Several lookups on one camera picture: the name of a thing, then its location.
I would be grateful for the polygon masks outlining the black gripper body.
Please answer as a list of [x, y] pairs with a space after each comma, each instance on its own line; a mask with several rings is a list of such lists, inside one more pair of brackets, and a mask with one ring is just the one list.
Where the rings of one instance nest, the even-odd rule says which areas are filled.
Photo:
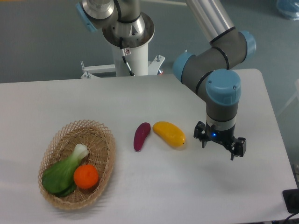
[[226, 150], [232, 151], [235, 144], [234, 130], [235, 126], [232, 126], [228, 130], [219, 131], [213, 129], [209, 125], [206, 125], [204, 132], [201, 134], [202, 148], [206, 146], [207, 142], [213, 141], [224, 146]]

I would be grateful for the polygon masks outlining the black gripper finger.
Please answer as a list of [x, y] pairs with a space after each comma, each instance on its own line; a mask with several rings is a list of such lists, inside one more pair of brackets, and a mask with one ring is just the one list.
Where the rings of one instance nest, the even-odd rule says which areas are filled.
[[243, 157], [247, 149], [246, 138], [239, 137], [234, 139], [232, 144], [231, 160], [233, 161], [235, 157]]
[[194, 128], [194, 133], [193, 137], [198, 139], [201, 142], [202, 148], [205, 148], [206, 143], [207, 143], [207, 135], [206, 135], [206, 125], [199, 121], [195, 128]]

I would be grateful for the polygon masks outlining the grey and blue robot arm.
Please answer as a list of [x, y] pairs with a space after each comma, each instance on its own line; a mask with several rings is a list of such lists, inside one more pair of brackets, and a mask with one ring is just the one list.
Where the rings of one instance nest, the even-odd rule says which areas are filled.
[[[233, 67], [252, 57], [256, 41], [247, 31], [236, 30], [218, 0], [188, 0], [187, 6], [201, 27], [210, 49], [200, 55], [182, 53], [174, 62], [175, 77], [206, 103], [206, 121], [198, 122], [194, 137], [202, 146], [213, 141], [232, 158], [243, 157], [246, 139], [234, 136], [241, 96], [241, 80]], [[116, 75], [148, 75], [148, 44], [155, 28], [141, 11], [138, 0], [82, 0], [77, 12], [91, 32], [102, 30], [113, 49]]]

